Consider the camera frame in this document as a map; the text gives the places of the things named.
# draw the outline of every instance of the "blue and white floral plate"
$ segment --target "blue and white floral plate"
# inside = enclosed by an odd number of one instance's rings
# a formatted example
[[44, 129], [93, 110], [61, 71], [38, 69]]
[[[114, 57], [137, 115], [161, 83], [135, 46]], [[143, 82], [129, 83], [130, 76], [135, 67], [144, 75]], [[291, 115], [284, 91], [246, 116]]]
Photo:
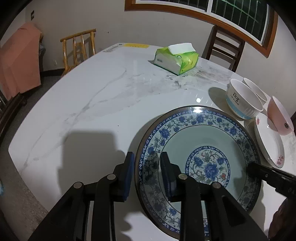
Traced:
[[[165, 196], [159, 156], [168, 153], [171, 163], [195, 180], [220, 182], [251, 211], [261, 180], [246, 173], [250, 162], [260, 163], [258, 151], [244, 127], [226, 113], [205, 106], [174, 109], [158, 118], [140, 142], [136, 154], [135, 185], [141, 205], [150, 220], [163, 232], [179, 238], [180, 203]], [[205, 205], [205, 236], [209, 235]]]

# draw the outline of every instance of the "brown wooden window frame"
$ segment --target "brown wooden window frame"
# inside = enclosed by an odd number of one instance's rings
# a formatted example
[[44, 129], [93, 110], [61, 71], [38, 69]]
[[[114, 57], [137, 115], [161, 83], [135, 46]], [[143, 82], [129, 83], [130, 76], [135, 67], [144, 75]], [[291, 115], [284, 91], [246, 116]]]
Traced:
[[263, 54], [266, 58], [269, 57], [272, 45], [274, 43], [274, 38], [276, 35], [276, 28], [278, 23], [278, 14], [270, 7], [269, 10], [269, 21], [266, 30], [265, 39], [262, 45], [257, 43], [254, 39], [250, 36], [246, 35], [245, 33], [241, 32], [237, 28], [213, 17], [207, 15], [205, 13], [197, 12], [191, 9], [171, 6], [171, 5], [164, 5], [164, 4], [145, 4], [140, 3], [136, 4], [136, 0], [125, 0], [125, 11], [160, 11], [160, 12], [171, 12], [176, 14], [185, 15], [192, 18], [197, 18], [199, 20], [216, 24], [224, 29], [227, 29], [231, 33], [235, 34], [236, 36], [242, 38], [255, 49], [257, 49], [261, 54]]

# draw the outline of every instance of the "green tissue package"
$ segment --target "green tissue package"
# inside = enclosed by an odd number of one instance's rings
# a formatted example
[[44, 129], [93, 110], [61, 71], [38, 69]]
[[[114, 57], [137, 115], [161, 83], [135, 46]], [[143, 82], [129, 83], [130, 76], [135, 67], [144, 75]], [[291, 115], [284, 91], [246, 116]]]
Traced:
[[169, 47], [157, 49], [154, 64], [176, 75], [185, 73], [197, 64], [198, 53], [186, 52], [173, 55]]

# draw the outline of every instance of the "white window frame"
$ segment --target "white window frame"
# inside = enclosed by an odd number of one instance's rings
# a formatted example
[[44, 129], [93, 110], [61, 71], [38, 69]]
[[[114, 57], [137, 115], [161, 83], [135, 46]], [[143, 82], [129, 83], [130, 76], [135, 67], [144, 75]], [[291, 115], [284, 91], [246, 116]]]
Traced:
[[180, 4], [180, 3], [174, 3], [174, 2], [166, 2], [166, 1], [153, 1], [153, 0], [136, 0], [136, 4], [158, 4], [158, 5], [168, 5], [168, 6], [175, 6], [175, 7], [181, 7], [181, 8], [185, 8], [185, 9], [190, 9], [196, 12], [201, 12], [203, 14], [209, 15], [211, 17], [214, 17], [218, 20], [221, 20], [233, 27], [235, 27], [236, 29], [238, 29], [239, 31], [241, 31], [242, 33], [244, 33], [245, 35], [249, 36], [251, 39], [253, 39], [254, 41], [256, 41], [258, 44], [260, 44], [262, 46], [265, 36], [266, 36], [266, 31], [267, 31], [267, 26], [268, 26], [268, 19], [269, 19], [269, 6], [267, 5], [267, 14], [266, 14], [266, 19], [265, 19], [265, 25], [264, 25], [264, 29], [263, 29], [263, 35], [261, 40], [258, 40], [257, 38], [255, 38], [252, 34], [250, 34], [248, 31], [244, 30], [243, 28], [241, 28], [240, 26], [236, 25], [235, 23], [229, 21], [226, 18], [223, 18], [217, 14], [212, 13], [212, 5], [213, 5], [213, 0], [209, 0], [208, 2], [208, 6], [207, 6], [207, 10], [202, 10], [196, 7], [192, 7], [192, 6], [188, 6], [188, 5], [184, 5], [184, 4]]

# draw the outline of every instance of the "window frame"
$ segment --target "window frame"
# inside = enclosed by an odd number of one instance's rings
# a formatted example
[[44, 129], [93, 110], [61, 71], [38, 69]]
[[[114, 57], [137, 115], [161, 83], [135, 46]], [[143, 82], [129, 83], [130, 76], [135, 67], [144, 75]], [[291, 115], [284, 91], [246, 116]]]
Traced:
[[230, 23], [227, 23], [227, 19], [221, 20], [219, 16], [216, 14], [208, 14], [205, 13], [204, 10], [198, 9], [195, 7], [187, 6], [186, 7], [179, 7], [175, 4], [156, 4], [156, 3], [136, 3], [136, 0], [125, 0], [125, 11], [160, 11], [160, 12], [170, 12], [185, 15], [192, 18], [197, 18], [199, 20], [216, 24], [224, 29], [227, 29], [231, 33], [235, 34], [236, 36], [242, 38], [255, 49], [257, 49], [261, 54], [263, 54], [266, 58], [269, 57], [272, 45], [274, 43], [274, 38], [276, 35], [277, 23], [278, 23], [278, 14], [269, 7], [269, 14], [268, 19], [266, 20], [266, 28], [267, 30], [263, 33], [262, 41], [260, 44], [259, 40], [255, 40], [255, 37], [250, 37], [249, 34], [246, 34], [244, 31], [240, 30], [240, 27], [234, 27]]

